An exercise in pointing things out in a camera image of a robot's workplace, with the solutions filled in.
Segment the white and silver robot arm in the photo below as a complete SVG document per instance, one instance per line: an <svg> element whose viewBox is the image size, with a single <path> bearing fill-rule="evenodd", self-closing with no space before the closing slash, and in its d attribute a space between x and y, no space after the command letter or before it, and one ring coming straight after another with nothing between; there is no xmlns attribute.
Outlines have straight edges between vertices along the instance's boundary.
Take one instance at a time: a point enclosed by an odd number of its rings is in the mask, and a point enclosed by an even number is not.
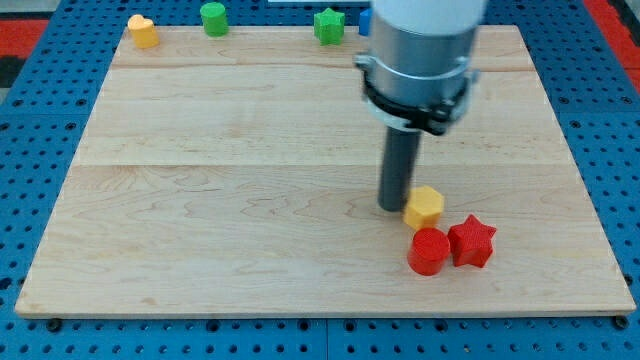
<svg viewBox="0 0 640 360"><path fill-rule="evenodd" d="M354 57L363 98L387 127L440 136L466 113L486 0L376 0L368 50Z"/></svg>

